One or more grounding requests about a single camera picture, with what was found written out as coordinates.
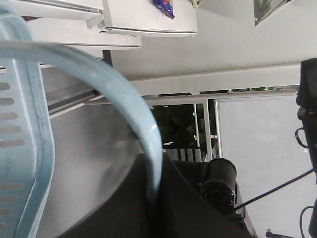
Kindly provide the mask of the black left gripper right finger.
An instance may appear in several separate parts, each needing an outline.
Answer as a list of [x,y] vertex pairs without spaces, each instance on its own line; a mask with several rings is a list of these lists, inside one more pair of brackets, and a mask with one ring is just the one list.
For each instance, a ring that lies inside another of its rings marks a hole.
[[166,154],[163,154],[158,195],[159,238],[252,237],[208,205]]

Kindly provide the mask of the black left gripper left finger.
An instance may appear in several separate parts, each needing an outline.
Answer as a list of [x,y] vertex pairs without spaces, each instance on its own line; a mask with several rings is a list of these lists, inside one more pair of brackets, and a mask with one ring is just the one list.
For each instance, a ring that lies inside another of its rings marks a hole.
[[60,235],[61,238],[154,238],[146,198],[146,158],[136,157],[113,195]]

